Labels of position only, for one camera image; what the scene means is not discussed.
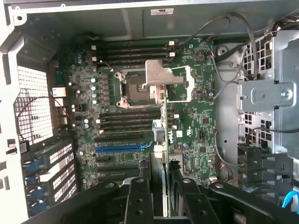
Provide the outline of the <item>metal socket cover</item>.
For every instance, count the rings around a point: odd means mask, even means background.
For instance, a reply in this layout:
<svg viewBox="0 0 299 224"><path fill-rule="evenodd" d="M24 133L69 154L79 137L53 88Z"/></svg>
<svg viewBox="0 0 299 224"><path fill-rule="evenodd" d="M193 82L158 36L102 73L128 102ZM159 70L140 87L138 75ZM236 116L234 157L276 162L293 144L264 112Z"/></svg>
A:
<svg viewBox="0 0 299 224"><path fill-rule="evenodd" d="M194 78L191 75L191 67L190 66L180 66L176 68L172 68L171 70L185 68L186 71L186 81L188 82L188 87L186 87L187 97L186 100L178 100L178 101L169 101L169 103L188 103L192 100L192 91L195 87L195 81Z"/></svg>

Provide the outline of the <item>open PC case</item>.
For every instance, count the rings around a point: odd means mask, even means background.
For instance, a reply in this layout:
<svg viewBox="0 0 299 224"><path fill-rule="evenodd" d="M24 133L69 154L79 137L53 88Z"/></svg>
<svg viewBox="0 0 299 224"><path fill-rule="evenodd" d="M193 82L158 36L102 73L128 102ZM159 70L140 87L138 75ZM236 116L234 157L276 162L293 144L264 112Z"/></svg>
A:
<svg viewBox="0 0 299 224"><path fill-rule="evenodd" d="M122 42L195 38L213 43L217 180L290 212L299 224L299 160L245 142L237 87L259 73L256 40L299 30L299 0L0 0L0 149L11 189L7 224L59 224L82 189L69 122L66 84L57 82L56 53L85 39ZM153 224L190 224L162 215L158 165L150 157ZM128 184L125 178L118 186Z"/></svg>

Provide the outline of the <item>blue expansion slot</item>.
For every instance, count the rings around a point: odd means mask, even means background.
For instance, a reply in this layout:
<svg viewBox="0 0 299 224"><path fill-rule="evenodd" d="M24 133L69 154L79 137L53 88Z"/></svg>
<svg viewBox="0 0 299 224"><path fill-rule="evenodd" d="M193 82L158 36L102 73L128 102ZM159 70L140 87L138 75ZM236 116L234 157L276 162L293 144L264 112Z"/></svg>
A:
<svg viewBox="0 0 299 224"><path fill-rule="evenodd" d="M111 147L97 147L95 148L96 153L114 153L114 152L127 152L127 151L144 151L150 146L111 146Z"/></svg>

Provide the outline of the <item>metal drive cage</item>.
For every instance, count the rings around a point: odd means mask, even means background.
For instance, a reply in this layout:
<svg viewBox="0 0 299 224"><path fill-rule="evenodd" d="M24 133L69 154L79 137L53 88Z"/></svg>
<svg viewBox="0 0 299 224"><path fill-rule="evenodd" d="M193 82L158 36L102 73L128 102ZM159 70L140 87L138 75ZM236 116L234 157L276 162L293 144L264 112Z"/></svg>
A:
<svg viewBox="0 0 299 224"><path fill-rule="evenodd" d="M256 40L259 73L237 87L245 142L299 160L299 30Z"/></svg>

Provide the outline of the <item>silver chipset heatsink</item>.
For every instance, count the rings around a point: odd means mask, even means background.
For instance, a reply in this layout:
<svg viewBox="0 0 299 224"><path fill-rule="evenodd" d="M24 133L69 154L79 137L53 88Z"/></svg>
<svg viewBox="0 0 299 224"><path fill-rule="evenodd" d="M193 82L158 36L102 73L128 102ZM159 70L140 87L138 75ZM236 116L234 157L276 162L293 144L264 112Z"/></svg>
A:
<svg viewBox="0 0 299 224"><path fill-rule="evenodd" d="M170 154L169 161L179 161L179 164L183 164L183 155L182 154Z"/></svg>

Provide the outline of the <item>green Dell motherboard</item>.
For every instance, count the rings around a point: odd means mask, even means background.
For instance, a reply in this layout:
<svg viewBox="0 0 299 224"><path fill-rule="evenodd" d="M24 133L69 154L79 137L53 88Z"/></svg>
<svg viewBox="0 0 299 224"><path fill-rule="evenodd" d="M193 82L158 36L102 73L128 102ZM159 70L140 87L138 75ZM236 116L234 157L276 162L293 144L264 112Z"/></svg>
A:
<svg viewBox="0 0 299 224"><path fill-rule="evenodd" d="M103 60L118 70L144 68L147 60L161 60L166 68L190 66L195 81L192 100L186 100L188 82L185 68L173 70L181 84L166 86L169 155L182 154L183 176L208 185L217 180L218 165L214 146L215 80L211 61L213 43L195 38L185 46L179 39L152 39L122 42L92 42L79 39L63 45L56 53L57 82L68 88L69 122L77 147L78 176L82 189L112 180L138 176L139 163L154 153L153 122L161 118L161 107L125 110L116 106L119 81ZM203 51L204 63L193 56ZM97 147L150 146L144 151L96 153Z"/></svg>

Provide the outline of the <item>thin socket locking lever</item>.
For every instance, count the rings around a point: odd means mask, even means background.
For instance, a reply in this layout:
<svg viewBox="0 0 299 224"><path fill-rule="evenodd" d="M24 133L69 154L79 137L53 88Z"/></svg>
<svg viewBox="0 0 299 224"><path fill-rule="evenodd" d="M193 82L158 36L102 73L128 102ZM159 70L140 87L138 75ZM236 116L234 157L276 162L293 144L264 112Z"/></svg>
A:
<svg viewBox="0 0 299 224"><path fill-rule="evenodd" d="M106 66L109 67L109 68L111 68L113 71L116 71L116 72L118 72L118 73L121 73L121 71L118 70L116 67L111 66L110 64L108 64L107 62L105 62L105 61L103 61L103 60L100 60L100 63L106 65Z"/></svg>

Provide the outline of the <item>coin cell battery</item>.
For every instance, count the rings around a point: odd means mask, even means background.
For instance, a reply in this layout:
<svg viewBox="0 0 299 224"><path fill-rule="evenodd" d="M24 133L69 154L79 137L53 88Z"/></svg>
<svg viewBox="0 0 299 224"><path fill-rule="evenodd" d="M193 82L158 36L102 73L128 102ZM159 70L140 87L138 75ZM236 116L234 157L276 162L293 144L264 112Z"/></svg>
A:
<svg viewBox="0 0 299 224"><path fill-rule="evenodd" d="M206 60L205 53L203 51L198 51L194 54L193 60L195 63L204 63Z"/></svg>

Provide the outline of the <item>CPU socket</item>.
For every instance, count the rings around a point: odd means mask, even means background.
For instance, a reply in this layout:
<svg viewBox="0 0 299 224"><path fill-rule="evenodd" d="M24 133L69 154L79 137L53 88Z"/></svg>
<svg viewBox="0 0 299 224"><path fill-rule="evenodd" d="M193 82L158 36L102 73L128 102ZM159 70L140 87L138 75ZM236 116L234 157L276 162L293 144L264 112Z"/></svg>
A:
<svg viewBox="0 0 299 224"><path fill-rule="evenodd" d="M131 68L117 71L114 77L120 86L119 100L116 106L125 110L145 110L161 107L151 96L150 87L144 86L146 74L144 68Z"/></svg>

